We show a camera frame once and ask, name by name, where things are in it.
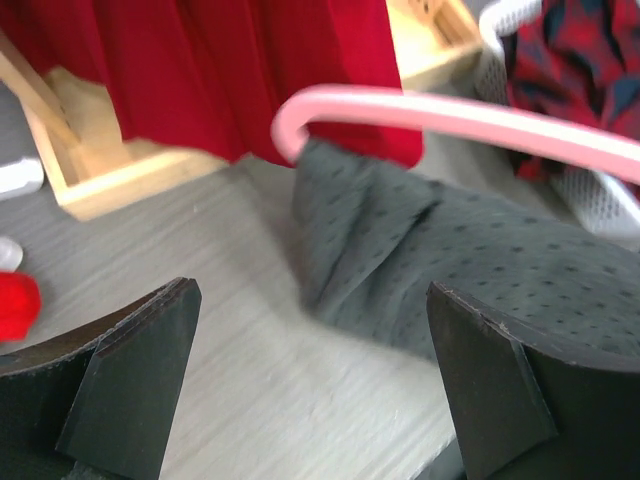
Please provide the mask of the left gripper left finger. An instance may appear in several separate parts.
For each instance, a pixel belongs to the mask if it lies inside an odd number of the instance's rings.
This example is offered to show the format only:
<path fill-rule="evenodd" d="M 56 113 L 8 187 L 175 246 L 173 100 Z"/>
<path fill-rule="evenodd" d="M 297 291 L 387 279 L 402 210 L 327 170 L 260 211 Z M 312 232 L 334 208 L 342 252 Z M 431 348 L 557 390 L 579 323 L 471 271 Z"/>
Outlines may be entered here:
<path fill-rule="evenodd" d="M 156 479 L 201 306 L 176 278 L 1 358 L 4 479 Z"/>

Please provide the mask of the dark red skirt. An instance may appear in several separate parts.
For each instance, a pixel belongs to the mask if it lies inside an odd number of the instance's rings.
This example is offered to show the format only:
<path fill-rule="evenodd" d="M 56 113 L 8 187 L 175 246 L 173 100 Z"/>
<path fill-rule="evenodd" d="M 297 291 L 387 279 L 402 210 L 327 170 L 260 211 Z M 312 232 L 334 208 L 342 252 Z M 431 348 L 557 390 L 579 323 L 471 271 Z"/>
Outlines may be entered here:
<path fill-rule="evenodd" d="M 382 1 L 5 1 L 32 67 L 104 86 L 125 139 L 274 164 L 272 119 L 317 84 L 401 84 Z"/>

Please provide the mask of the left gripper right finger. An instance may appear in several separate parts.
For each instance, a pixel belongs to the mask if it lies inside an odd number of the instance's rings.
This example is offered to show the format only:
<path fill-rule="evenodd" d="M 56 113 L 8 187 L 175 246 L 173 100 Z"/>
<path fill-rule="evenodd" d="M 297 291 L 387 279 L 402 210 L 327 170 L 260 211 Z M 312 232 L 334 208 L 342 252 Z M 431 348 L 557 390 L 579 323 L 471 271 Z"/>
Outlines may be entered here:
<path fill-rule="evenodd" d="M 470 479 L 636 479 L 639 361 L 440 283 L 426 308 Z"/>

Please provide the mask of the grey dotted garment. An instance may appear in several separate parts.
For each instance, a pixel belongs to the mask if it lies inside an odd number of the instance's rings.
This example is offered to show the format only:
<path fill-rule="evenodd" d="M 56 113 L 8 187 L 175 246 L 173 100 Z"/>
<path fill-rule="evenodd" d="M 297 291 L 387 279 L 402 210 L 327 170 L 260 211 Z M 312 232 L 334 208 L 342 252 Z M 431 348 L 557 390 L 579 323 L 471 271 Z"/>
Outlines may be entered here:
<path fill-rule="evenodd" d="M 433 359 L 426 300 L 441 282 L 542 331 L 638 355 L 637 253 L 322 141 L 295 173 L 301 296 L 315 319 Z"/>

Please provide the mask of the pink hanger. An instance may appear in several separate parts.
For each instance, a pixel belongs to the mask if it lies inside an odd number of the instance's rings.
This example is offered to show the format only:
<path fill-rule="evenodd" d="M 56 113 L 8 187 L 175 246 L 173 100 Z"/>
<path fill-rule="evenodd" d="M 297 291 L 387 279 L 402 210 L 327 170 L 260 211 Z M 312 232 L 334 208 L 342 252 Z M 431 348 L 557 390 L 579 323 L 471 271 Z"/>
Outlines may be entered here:
<path fill-rule="evenodd" d="M 310 122 L 358 123 L 437 133 L 501 146 L 639 183 L 639 144 L 619 135 L 495 104 L 370 86 L 317 85 L 278 110 L 277 151 L 296 161 Z"/>

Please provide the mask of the white plastic laundry basket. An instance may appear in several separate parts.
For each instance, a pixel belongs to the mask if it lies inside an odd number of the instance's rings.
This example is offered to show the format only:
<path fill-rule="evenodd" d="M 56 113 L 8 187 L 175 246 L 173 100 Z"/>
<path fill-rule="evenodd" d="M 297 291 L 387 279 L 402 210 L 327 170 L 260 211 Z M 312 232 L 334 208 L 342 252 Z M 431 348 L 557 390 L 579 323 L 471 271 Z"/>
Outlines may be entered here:
<path fill-rule="evenodd" d="M 475 88 L 482 100 L 507 103 L 501 38 L 540 11 L 541 3 L 533 0 L 494 1 L 481 11 L 479 29 L 485 49 L 476 70 Z M 639 240 L 639 202 L 619 180 L 602 172 L 567 170 L 552 178 L 551 186 L 586 230 L 609 240 Z"/>

